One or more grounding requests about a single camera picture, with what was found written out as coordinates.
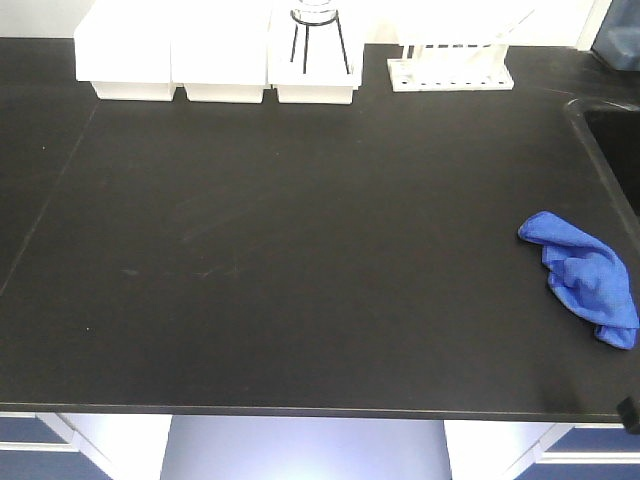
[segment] wall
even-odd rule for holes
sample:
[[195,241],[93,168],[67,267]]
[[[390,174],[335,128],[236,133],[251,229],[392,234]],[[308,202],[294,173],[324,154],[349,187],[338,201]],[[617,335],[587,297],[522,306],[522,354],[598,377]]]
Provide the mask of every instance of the wall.
[[174,416],[161,480],[449,480],[441,421]]
[[[369,42],[396,42],[392,19],[397,13],[397,1],[350,1],[366,5],[365,17],[370,25]],[[411,1],[419,5],[436,3],[436,0]],[[540,5],[538,11],[514,31],[513,43],[576,45],[594,2],[602,0],[536,1]],[[94,0],[0,0],[0,37],[71,37],[73,29],[93,2]]]

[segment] metal stand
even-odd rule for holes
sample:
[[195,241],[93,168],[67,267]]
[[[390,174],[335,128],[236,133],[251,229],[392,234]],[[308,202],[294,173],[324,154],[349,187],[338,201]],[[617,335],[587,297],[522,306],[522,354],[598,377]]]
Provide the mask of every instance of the metal stand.
[[340,14],[338,13],[338,11],[336,10],[333,15],[331,16],[331,18],[329,18],[328,20],[325,20],[323,22],[308,22],[305,20],[302,20],[302,18],[300,18],[299,16],[296,15],[296,10],[291,10],[291,18],[293,18],[293,20],[296,22],[296,29],[295,32],[293,34],[293,45],[291,47],[291,60],[290,62],[293,62],[293,59],[296,56],[296,43],[298,41],[298,26],[299,25],[304,25],[305,27],[305,32],[304,32],[304,56],[303,56],[303,61],[302,61],[302,73],[306,74],[307,73],[307,54],[309,51],[309,27],[322,27],[325,25],[329,25],[330,23],[336,22],[336,25],[338,26],[338,35],[340,37],[340,46],[342,47],[342,58],[344,60],[344,67],[347,70],[347,75],[351,72],[349,72],[349,62],[347,60],[347,51],[344,47],[344,37],[342,36],[342,25],[340,25]]

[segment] white cabinet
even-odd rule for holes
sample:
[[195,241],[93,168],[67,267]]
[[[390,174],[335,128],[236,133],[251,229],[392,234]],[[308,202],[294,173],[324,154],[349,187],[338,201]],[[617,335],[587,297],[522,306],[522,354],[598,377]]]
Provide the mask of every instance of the white cabinet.
[[0,413],[0,480],[159,480],[171,415]]
[[445,430],[453,480],[640,478],[640,436],[615,424],[454,420]]

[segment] blue microfiber towel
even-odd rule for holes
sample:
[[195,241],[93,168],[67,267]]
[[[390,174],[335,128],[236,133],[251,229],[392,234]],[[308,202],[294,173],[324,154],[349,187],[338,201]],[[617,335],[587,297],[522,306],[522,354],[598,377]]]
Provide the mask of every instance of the blue microfiber towel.
[[569,310],[597,325],[599,340],[633,348],[640,325],[629,274],[609,246],[550,212],[529,218],[518,235],[543,245],[551,290]]

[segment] black countertop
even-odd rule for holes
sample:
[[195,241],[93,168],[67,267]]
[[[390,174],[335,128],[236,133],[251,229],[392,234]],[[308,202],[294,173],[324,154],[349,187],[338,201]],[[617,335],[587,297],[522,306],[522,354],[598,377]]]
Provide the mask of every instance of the black countertop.
[[564,107],[640,78],[514,48],[512,92],[394,94],[397,54],[347,107],[98,102],[69,41],[0,40],[0,408],[615,421],[640,349],[516,230],[554,211],[638,278]]

